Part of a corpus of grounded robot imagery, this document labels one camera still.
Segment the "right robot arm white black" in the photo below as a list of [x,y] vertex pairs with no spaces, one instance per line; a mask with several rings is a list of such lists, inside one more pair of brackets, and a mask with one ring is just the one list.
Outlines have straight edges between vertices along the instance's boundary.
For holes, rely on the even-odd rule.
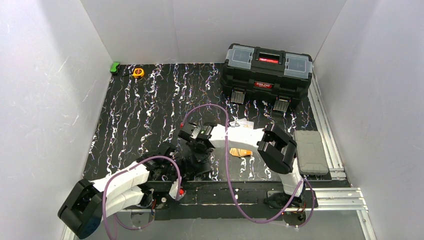
[[260,155],[266,166],[277,173],[284,193],[300,198],[304,191],[297,160],[297,143],[275,123],[265,128],[251,129],[243,126],[225,127],[208,123],[185,123],[178,137],[188,143],[201,143],[203,148],[249,150]]

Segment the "orange object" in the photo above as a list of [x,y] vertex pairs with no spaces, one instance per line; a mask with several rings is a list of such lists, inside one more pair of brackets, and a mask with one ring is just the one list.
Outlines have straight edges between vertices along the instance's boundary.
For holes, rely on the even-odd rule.
[[237,157],[237,158],[250,157],[250,156],[253,155],[253,152],[252,151],[246,150],[246,149],[241,149],[241,148],[231,148],[229,150],[229,153],[233,157]]

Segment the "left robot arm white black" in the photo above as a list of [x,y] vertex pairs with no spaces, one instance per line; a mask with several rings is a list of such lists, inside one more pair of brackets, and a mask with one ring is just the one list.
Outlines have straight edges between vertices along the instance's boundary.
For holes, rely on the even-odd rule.
[[147,195],[141,188],[153,170],[163,163],[174,167],[176,178],[169,190],[174,200],[182,197],[181,171],[175,160],[176,146],[165,142],[156,151],[148,152],[128,167],[101,179],[79,180],[70,191],[58,218],[80,239],[94,233],[107,217],[131,206],[140,205]]

